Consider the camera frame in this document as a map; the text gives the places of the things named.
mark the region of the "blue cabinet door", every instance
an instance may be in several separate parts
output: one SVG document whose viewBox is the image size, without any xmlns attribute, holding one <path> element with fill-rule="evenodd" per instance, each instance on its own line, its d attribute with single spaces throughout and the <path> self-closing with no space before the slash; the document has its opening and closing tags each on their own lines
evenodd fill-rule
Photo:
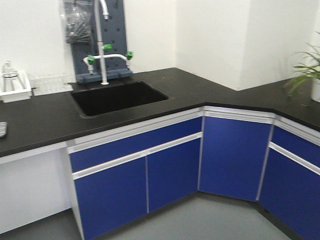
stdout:
<svg viewBox="0 0 320 240">
<path fill-rule="evenodd" d="M 145 157 L 75 180 L 85 240 L 145 215 L 146 186 Z"/>
<path fill-rule="evenodd" d="M 270 150 L 261 205 L 305 240 L 320 239 L 320 176 Z"/>
<path fill-rule="evenodd" d="M 200 191 L 255 201 L 270 124 L 206 117 Z"/>
<path fill-rule="evenodd" d="M 147 156 L 149 210 L 197 191 L 200 139 Z"/>
</svg>

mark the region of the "pegboard drying rack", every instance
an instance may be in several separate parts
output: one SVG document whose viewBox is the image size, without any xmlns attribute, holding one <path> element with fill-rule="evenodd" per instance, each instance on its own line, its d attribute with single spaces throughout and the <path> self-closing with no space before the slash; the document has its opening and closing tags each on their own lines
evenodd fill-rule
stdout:
<svg viewBox="0 0 320 240">
<path fill-rule="evenodd" d="M 112 45 L 112 50 L 105 51 L 105 54 L 121 54 L 125 56 L 128 49 L 123 0 L 106 1 L 109 12 L 108 20 L 105 20 L 102 15 L 100 1 L 97 1 L 96 3 L 99 4 L 103 43 Z M 92 75 L 89 73 L 87 65 L 83 62 L 83 58 L 87 57 L 88 55 L 99 55 L 97 46 L 97 29 L 93 7 L 94 6 L 92 6 L 92 16 L 90 22 L 92 43 L 71 43 L 76 80 L 81 84 L 99 82 L 102 80 L 99 61 L 96 61 L 93 64 L 94 71 Z M 127 67 L 126 62 L 118 57 L 106 58 L 105 68 L 108 80 L 125 78 L 133 75 L 133 72 Z"/>
</svg>

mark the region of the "sink basin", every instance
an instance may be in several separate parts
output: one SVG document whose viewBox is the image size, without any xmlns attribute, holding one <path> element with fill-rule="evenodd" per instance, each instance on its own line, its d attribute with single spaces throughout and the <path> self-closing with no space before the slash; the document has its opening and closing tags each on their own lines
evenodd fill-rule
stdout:
<svg viewBox="0 0 320 240">
<path fill-rule="evenodd" d="M 71 92 L 87 116 L 110 113 L 144 104 L 167 100 L 168 97 L 144 82 Z"/>
</svg>

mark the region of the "white tray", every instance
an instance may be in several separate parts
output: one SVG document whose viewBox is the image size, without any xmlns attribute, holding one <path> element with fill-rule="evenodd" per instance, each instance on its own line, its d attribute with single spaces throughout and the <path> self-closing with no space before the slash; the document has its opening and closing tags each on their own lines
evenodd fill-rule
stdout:
<svg viewBox="0 0 320 240">
<path fill-rule="evenodd" d="M 25 89 L 16 79 L 13 81 L 14 90 L 11 89 L 11 84 L 7 80 L 6 85 L 9 91 L 4 91 L 4 78 L 0 75 L 0 100 L 4 103 L 30 99 L 30 96 L 32 95 L 30 81 L 27 74 L 24 71 L 18 71 L 18 73 Z"/>
</svg>

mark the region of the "corner cabinet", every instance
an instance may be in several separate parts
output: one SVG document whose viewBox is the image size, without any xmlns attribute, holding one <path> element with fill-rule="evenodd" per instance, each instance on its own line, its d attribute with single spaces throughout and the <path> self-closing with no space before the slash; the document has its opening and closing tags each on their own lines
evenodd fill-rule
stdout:
<svg viewBox="0 0 320 240">
<path fill-rule="evenodd" d="M 276 125 L 259 202 L 304 240 L 318 240 L 319 133 L 291 121 Z"/>
<path fill-rule="evenodd" d="M 205 112 L 199 190 L 255 201 L 273 115 L 224 111 Z"/>
<path fill-rule="evenodd" d="M 193 109 L 69 143 L 72 209 L 82 238 L 196 192 L 201 138 L 202 111 Z"/>
</svg>

